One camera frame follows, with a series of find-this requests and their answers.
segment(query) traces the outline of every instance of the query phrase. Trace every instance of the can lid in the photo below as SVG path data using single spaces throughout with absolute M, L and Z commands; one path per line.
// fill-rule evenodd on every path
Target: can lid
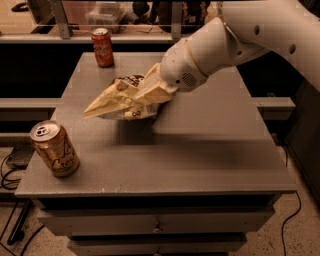
M 60 125 L 55 121 L 47 120 L 36 124 L 30 132 L 33 141 L 41 142 L 54 138 L 60 131 Z
M 106 28 L 96 28 L 92 31 L 92 34 L 95 36 L 103 36 L 105 34 L 108 34 L 108 29 Z

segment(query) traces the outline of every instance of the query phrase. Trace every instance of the cabinet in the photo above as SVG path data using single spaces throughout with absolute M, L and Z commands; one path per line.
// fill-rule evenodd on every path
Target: cabinet
M 115 77 L 145 74 L 162 55 L 115 53 L 103 69 L 84 53 L 52 117 L 80 167 L 56 178 L 34 154 L 16 191 L 77 255 L 223 255 L 296 190 L 236 69 L 177 93 L 156 120 L 83 118 Z

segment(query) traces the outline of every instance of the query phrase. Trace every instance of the concrete floor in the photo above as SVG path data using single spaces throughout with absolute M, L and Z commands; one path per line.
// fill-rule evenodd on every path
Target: concrete floor
M 278 147 L 281 157 L 285 161 L 286 154 L 283 148 Z M 0 160 L 6 150 L 0 150 Z M 287 222 L 284 228 L 285 245 L 288 256 L 318 256 L 320 255 L 320 208 L 316 205 L 306 184 L 304 183 L 294 160 L 289 156 L 288 170 L 295 180 L 298 193 L 301 198 L 302 208 L 300 212 Z M 14 203 L 0 202 L 0 232 L 14 207 Z M 1 243 L 10 249 L 14 255 L 20 255 L 24 245 L 30 236 L 41 226 L 36 219 L 37 209 L 32 208 L 23 227 L 25 237 L 22 241 L 12 246 L 7 245 L 7 239 L 11 229 L 22 208 L 19 204 L 12 217 L 7 231 L 4 233 Z M 275 214 L 262 226 L 258 232 L 248 233 L 248 242 L 229 256 L 280 256 L 284 255 L 284 247 L 281 239 L 281 227 L 284 220 L 299 208 L 296 194 L 283 195 L 275 204 Z M 75 256 L 66 248 L 66 237 L 55 237 L 48 229 L 42 229 L 29 244 L 24 256 Z M 0 247 L 1 256 L 13 255 Z

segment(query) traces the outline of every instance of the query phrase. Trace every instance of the aluminum can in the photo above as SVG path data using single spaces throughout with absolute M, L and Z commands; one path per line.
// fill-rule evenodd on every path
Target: aluminum can
M 100 67 L 110 67 L 114 64 L 110 34 L 106 28 L 96 28 L 91 33 L 93 49 Z
M 30 138 L 54 176 L 67 176 L 77 170 L 80 161 L 62 125 L 52 120 L 40 122 L 31 129 Z

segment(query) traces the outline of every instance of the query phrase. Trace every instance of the cable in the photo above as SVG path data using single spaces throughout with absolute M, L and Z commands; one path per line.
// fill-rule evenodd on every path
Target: cable
M 2 177 L 0 188 L 4 188 L 6 190 L 15 190 L 18 187 L 19 182 L 20 182 L 21 179 L 9 179 L 8 176 L 10 174 L 12 174 L 13 172 L 20 171 L 20 170 L 23 170 L 23 169 L 14 168 L 14 169 L 9 170 L 7 173 L 3 174 L 3 164 L 5 163 L 5 161 L 7 159 L 9 159 L 11 156 L 13 156 L 15 153 L 17 153 L 19 150 L 21 150 L 25 146 L 27 146 L 27 145 L 23 145 L 22 147 L 16 149 L 15 151 L 11 152 L 9 155 L 7 155 L 2 160 L 2 163 L 0 165 L 0 174 L 1 174 L 1 177 Z
M 3 238 L 3 236 L 4 236 L 4 233 L 6 232 L 6 230 L 7 230 L 7 228 L 8 228 L 8 225 L 9 225 L 11 219 L 12 219 L 12 216 L 13 216 L 15 210 L 17 209 L 17 206 L 18 206 L 18 202 L 15 203 L 15 205 L 14 205 L 12 211 L 11 211 L 11 214 L 10 214 L 10 216 L 9 216 L 9 218 L 8 218 L 8 221 L 7 221 L 5 227 L 4 227 L 4 229 L 3 229 L 3 231 L 2 231 L 2 233 L 1 233 L 1 235 L 0 235 L 0 245 L 1 245 L 7 252 L 11 253 L 13 256 L 16 256 L 16 255 L 15 255 L 12 251 L 10 251 L 7 247 L 5 247 L 5 246 L 1 243 L 1 240 L 2 240 L 2 238 Z
M 288 151 L 286 149 L 286 146 L 285 145 L 280 145 L 278 144 L 278 146 L 282 147 L 284 152 L 286 153 L 286 166 L 288 167 L 288 158 L 289 158 L 289 154 L 288 154 Z
M 29 10 L 26 3 L 19 3 L 11 8 L 13 12 L 27 12 Z
M 24 255 L 24 253 L 26 252 L 26 250 L 27 250 L 29 244 L 31 243 L 31 241 L 33 240 L 33 238 L 34 238 L 44 227 L 45 227 L 44 225 L 40 226 L 40 227 L 32 234 L 32 236 L 29 238 L 28 242 L 27 242 L 27 243 L 25 244 L 25 246 L 23 247 L 20 256 L 23 256 L 23 255 Z
M 287 255 L 286 243 L 285 243 L 285 241 L 284 241 L 284 226 L 286 225 L 286 223 L 287 223 L 291 218 L 293 218 L 294 216 L 296 216 L 296 215 L 300 212 L 301 207 L 302 207 L 301 198 L 300 198 L 298 192 L 296 192 L 296 195 L 297 195 L 298 200 L 299 200 L 299 207 L 298 207 L 298 209 L 297 209 L 292 215 L 290 215 L 290 216 L 282 223 L 282 228 L 281 228 L 281 238 L 282 238 L 284 256 Z
M 17 256 L 17 255 L 15 255 L 12 251 L 10 251 L 7 247 L 5 247 L 1 242 L 0 242 L 0 245 L 1 245 L 7 252 L 9 252 L 11 255 Z

